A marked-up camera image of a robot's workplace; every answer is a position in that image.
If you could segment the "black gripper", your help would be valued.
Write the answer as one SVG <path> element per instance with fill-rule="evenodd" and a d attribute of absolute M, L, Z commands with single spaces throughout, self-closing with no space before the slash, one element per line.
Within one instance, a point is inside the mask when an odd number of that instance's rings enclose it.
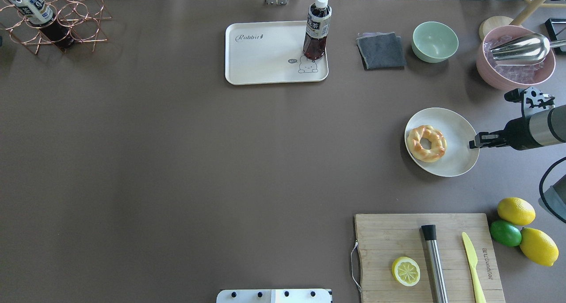
<path fill-rule="evenodd" d="M 525 118 L 510 120 L 502 131 L 479 132 L 469 141 L 470 149 L 491 148 L 498 146 L 511 146 L 515 150 L 531 148 L 531 135 L 529 123 Z"/>

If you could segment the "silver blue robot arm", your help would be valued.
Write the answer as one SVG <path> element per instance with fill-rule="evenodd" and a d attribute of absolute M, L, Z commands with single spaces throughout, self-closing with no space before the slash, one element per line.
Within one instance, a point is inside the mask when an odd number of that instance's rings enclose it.
<path fill-rule="evenodd" d="M 566 106 L 543 110 L 529 117 L 510 120 L 503 130 L 480 132 L 472 141 L 471 149 L 511 146 L 527 150 L 551 146 L 566 141 Z"/>

